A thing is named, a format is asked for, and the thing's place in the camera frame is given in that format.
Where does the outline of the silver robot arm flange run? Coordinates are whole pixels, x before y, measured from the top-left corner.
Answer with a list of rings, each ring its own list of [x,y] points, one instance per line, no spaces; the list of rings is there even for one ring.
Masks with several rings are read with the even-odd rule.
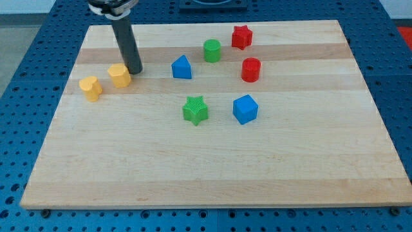
[[[128,16],[139,0],[87,0],[87,2],[93,13],[104,15],[110,20],[119,20]]]

